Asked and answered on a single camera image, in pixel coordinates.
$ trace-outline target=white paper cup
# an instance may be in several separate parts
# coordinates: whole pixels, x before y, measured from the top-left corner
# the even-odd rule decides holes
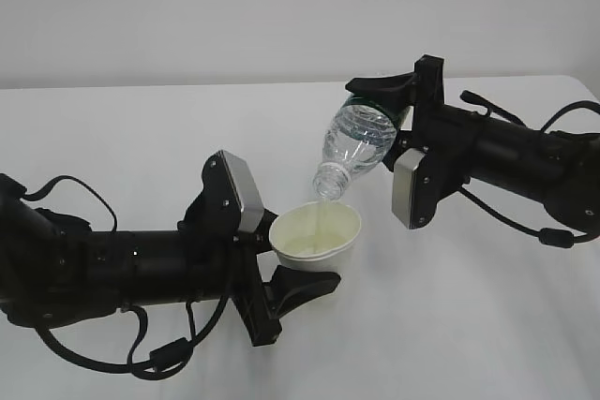
[[[294,240],[315,235],[318,215],[321,233],[335,233],[339,238],[337,245],[322,247],[318,253],[307,253],[297,246],[290,248]],[[336,201],[325,205],[313,201],[279,216],[271,225],[269,241],[281,264],[290,269],[339,273],[350,259],[360,229],[360,215],[352,207]]]

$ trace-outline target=paper cup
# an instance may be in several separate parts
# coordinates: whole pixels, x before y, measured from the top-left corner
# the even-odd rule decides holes
[[[322,236],[334,239],[315,247],[318,222]],[[352,207],[313,201],[279,216],[271,225],[269,241],[281,264],[290,269],[339,273],[350,259],[360,229],[360,215]]]

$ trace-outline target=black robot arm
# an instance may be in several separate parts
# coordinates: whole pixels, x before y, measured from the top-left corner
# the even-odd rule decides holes
[[[45,197],[63,179],[77,181],[58,177],[38,193],[27,194],[22,185],[0,176],[0,307],[11,323],[34,328],[52,351],[82,367],[144,379],[174,375],[215,326],[230,298],[252,345],[273,344],[283,315],[332,292],[339,283],[337,274],[283,266],[263,282],[257,255],[271,250],[268,232],[276,215],[263,207],[246,162],[228,152],[206,161],[202,193],[173,231],[117,231],[115,216],[112,231],[91,231],[79,217],[33,210],[23,203]],[[217,310],[195,333],[189,304],[207,299],[219,299]],[[187,303],[192,336],[134,363],[133,350],[147,328],[141,306],[178,302]],[[84,358],[62,347],[50,332],[119,308],[136,313],[141,322],[140,339],[126,364]]]
[[[409,229],[427,225],[438,202],[460,192],[543,244],[570,247],[600,234],[600,135],[548,133],[567,112],[600,113],[600,104],[571,104],[540,130],[527,128],[514,114],[469,91],[460,98],[486,108],[485,113],[452,107],[444,104],[443,59],[428,55],[415,63],[412,73],[354,79],[346,87],[383,111],[413,109],[411,129],[398,132],[383,160],[394,173],[392,210]],[[471,177],[541,202],[554,219],[583,234],[532,230],[500,215],[463,187]]]

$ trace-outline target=plastic water bottle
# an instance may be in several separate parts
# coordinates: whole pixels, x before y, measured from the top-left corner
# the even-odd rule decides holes
[[[383,160],[406,111],[400,116],[393,121],[372,102],[350,96],[325,133],[322,163],[313,179],[315,192],[322,200],[339,199],[352,180]]]

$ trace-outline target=table surface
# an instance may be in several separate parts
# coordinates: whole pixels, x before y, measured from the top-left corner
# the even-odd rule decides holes
[[[561,106],[593,98],[569,77],[450,79],[446,99],[471,89],[540,126]],[[122,230],[172,230],[202,189],[207,157],[227,149],[249,164],[266,207],[312,199],[323,132],[343,83],[32,89],[0,91],[1,170],[37,189],[60,173],[109,201]],[[594,131],[575,112],[561,125]],[[479,182],[479,194],[532,226],[555,225],[536,203]],[[144,400],[600,398],[598,244],[545,247],[460,196],[408,231],[390,212],[392,174],[380,165],[344,200],[363,217],[338,291],[282,320],[274,346],[252,348],[228,304],[216,330],[173,379],[101,375],[52,355],[30,330],[0,318],[2,398]],[[106,230],[110,218],[75,185],[44,202]],[[263,277],[277,265],[260,258]],[[214,302],[194,306],[202,323]],[[181,304],[149,308],[147,352],[187,335]],[[83,354],[121,363],[132,314],[57,331]]]

